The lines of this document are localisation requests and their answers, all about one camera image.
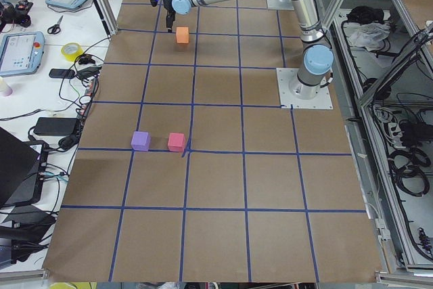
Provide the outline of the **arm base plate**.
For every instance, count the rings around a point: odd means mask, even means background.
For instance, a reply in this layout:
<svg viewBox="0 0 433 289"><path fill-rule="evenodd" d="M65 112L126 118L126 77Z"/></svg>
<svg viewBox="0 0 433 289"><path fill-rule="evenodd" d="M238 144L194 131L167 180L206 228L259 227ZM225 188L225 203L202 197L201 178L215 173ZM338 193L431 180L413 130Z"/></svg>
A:
<svg viewBox="0 0 433 289"><path fill-rule="evenodd" d="M294 11L291 0L267 0L267 8L272 10Z"/></svg>
<svg viewBox="0 0 433 289"><path fill-rule="evenodd" d="M285 109L332 110L329 87L306 86L297 68L276 68L280 106Z"/></svg>

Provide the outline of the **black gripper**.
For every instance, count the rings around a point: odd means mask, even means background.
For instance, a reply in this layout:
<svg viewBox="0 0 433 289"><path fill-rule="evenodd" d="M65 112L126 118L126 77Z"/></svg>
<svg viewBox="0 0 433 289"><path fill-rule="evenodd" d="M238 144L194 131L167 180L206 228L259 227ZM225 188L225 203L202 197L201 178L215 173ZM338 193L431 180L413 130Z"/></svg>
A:
<svg viewBox="0 0 433 289"><path fill-rule="evenodd" d="M169 33L173 31L173 22L175 21L175 10L173 9L172 0L163 0L166 10L166 29Z"/></svg>

